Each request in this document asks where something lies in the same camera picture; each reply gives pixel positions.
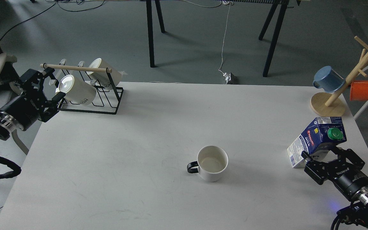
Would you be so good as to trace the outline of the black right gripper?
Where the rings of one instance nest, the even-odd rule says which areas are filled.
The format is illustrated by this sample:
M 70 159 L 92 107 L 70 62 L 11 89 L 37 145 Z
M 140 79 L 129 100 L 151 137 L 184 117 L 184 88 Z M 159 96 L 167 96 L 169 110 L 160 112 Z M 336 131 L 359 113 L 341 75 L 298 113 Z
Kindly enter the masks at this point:
M 334 146 L 331 151 L 337 159 L 328 163 L 319 162 L 320 155 L 301 152 L 302 167 L 316 183 L 322 185 L 330 180 L 336 189 L 350 202 L 368 202 L 368 176 L 361 170 L 365 162 L 352 149 Z

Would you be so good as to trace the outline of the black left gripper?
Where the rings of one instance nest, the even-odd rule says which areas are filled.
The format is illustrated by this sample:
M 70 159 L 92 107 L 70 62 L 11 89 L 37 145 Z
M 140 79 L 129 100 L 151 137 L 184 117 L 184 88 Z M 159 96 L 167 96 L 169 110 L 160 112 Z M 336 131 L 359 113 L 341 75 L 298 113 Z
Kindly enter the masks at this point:
M 29 69 L 13 81 L 13 90 L 17 96 L 0 108 L 0 114 L 12 117 L 18 129 L 26 131 L 36 120 L 49 121 L 59 112 L 59 103 L 65 93 L 59 91 L 47 100 L 44 93 L 46 78 L 54 80 L 54 68 L 47 67 L 42 72 Z

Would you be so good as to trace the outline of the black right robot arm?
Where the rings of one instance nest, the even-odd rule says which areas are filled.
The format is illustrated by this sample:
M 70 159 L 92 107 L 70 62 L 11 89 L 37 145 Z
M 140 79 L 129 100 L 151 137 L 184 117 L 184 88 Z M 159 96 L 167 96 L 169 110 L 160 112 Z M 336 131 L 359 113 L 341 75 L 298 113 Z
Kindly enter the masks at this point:
M 337 159 L 327 163 L 314 160 L 306 151 L 301 153 L 306 160 L 305 173 L 319 185 L 330 180 L 350 202 L 337 211 L 331 229 L 337 230 L 342 223 L 368 229 L 368 176 L 362 172 L 365 162 L 352 149 L 332 147 L 331 151 Z

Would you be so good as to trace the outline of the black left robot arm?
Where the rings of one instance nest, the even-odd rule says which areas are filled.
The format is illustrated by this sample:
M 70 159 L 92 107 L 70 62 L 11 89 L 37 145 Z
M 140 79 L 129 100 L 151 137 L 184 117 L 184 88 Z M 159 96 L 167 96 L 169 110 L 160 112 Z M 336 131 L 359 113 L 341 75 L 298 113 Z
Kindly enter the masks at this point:
M 22 75 L 19 86 L 23 92 L 0 108 L 0 139 L 7 140 L 17 129 L 26 131 L 35 121 L 49 121 L 59 112 L 59 102 L 65 93 L 57 93 L 48 100 L 43 92 L 43 83 L 47 77 L 58 86 L 54 68 L 44 71 L 29 69 Z M 0 179 L 14 178 L 21 173 L 21 167 L 0 156 Z

